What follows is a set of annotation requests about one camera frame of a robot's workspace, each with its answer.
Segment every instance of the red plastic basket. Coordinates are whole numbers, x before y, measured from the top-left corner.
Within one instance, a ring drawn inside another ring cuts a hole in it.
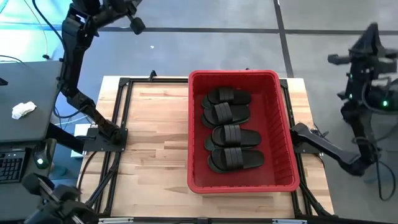
[[[252,94],[250,119],[241,124],[262,137],[256,149],[264,165],[219,174],[207,164],[204,141],[211,129],[201,123],[201,101],[212,89],[231,86]],[[278,75],[270,70],[194,71],[189,76],[188,186],[195,193],[291,192],[300,183]]]

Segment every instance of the wooden tabletop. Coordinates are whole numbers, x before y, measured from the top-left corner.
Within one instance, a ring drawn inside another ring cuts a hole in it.
[[[112,117],[119,78],[103,79],[97,109],[107,119]],[[288,78],[287,81],[295,122],[312,126],[304,81],[300,78]],[[118,124],[125,96],[126,91],[122,96]],[[112,217],[294,217],[288,192],[200,195],[188,188],[186,83],[134,84],[127,128],[129,136],[119,166]],[[83,201],[98,185],[103,157],[104,153],[97,153],[88,165],[81,188]],[[324,208],[333,213],[322,163],[311,154],[303,154],[302,160],[308,188]],[[304,211],[300,191],[298,199]]]

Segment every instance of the black slide sandal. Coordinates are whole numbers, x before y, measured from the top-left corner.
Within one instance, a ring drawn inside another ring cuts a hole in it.
[[[228,102],[230,105],[248,105],[251,102],[251,95],[244,90],[235,90],[231,87],[221,87],[211,90],[203,101],[204,108],[210,108],[212,105]]]
[[[212,171],[223,174],[262,166],[264,155],[260,151],[240,147],[215,149],[207,158],[207,163]]]
[[[223,124],[241,124],[249,120],[250,111],[247,106],[220,103],[211,109],[205,108],[201,118],[207,128],[215,128]]]
[[[257,131],[241,129],[237,124],[218,126],[205,140],[205,149],[212,151],[220,147],[240,147],[249,149],[261,143]]]

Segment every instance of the black desk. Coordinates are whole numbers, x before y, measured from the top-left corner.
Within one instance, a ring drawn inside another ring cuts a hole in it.
[[[0,77],[8,86],[0,86],[0,151],[10,147],[31,147],[46,138],[55,100],[60,62],[0,63]],[[18,103],[32,101],[36,109],[16,120],[12,108]],[[53,147],[48,147],[53,156]],[[49,176],[50,168],[40,170],[27,150],[24,176],[35,172]],[[42,199],[29,194],[20,183],[0,184],[0,221],[24,220],[35,212]]]

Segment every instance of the keyboard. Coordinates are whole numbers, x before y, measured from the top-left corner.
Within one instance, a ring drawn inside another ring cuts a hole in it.
[[[25,149],[0,151],[0,184],[18,183],[21,181],[25,160]]]

